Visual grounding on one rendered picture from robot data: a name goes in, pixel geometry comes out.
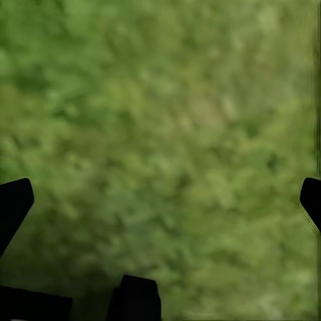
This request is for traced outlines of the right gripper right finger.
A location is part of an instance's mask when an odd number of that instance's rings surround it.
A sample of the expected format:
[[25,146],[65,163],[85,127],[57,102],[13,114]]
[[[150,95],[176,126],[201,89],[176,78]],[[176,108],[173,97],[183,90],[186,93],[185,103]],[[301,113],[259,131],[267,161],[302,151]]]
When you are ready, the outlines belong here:
[[300,202],[321,232],[321,181],[306,178],[300,193]]

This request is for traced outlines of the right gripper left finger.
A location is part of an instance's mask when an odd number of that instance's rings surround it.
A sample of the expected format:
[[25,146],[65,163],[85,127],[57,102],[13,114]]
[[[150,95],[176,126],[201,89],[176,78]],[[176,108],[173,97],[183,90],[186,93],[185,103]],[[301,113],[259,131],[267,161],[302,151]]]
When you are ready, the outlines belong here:
[[28,178],[0,185],[0,257],[33,205]]

